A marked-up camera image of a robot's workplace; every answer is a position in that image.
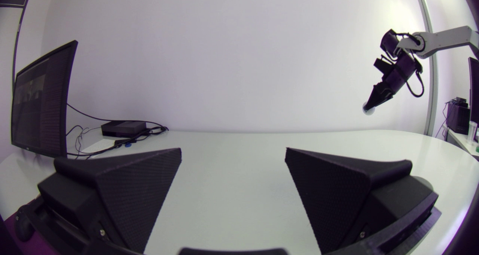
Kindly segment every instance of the black textured surface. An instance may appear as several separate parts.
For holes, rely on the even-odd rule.
[[[54,163],[58,173],[97,189],[128,248],[142,253],[181,163],[181,150],[87,161],[58,158]]]
[[[412,168],[410,161],[375,162],[291,148],[286,163],[322,253],[339,247],[373,187]]]
[[[288,255],[282,248],[254,251],[214,251],[183,248],[179,255]]]

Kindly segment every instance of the monitor screen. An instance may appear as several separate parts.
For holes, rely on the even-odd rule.
[[[469,76],[471,79],[471,92],[469,105],[471,121],[479,123],[479,61],[469,58]]]
[[[77,44],[69,42],[17,73],[12,101],[13,145],[50,157],[67,155],[67,95]]]

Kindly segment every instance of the computer tower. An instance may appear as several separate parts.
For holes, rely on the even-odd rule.
[[[469,132],[470,112],[467,106],[464,107],[457,103],[448,103],[446,125],[456,133],[467,135]]]

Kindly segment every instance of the clear plastic cup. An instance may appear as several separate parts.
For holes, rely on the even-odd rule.
[[[476,134],[476,129],[478,124],[476,122],[469,122],[469,132],[467,133],[467,143],[474,143],[474,135]]]

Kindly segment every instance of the white table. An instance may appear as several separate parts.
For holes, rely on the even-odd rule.
[[[464,151],[468,152],[476,160],[479,159],[479,153],[476,151],[476,147],[478,146],[477,142],[473,142],[472,144],[467,143],[467,135],[456,133],[452,129],[448,129],[448,137],[447,141],[457,145],[458,147],[462,148]]]
[[[403,131],[232,134],[170,131],[102,156],[181,147],[183,161],[151,233],[146,254],[183,247],[214,250],[320,250],[284,163],[286,147],[377,161],[409,159],[412,175],[428,180],[441,217],[412,254],[441,254],[469,209],[479,163],[445,141]],[[50,159],[19,151],[0,164],[2,216],[33,199],[53,172]]]

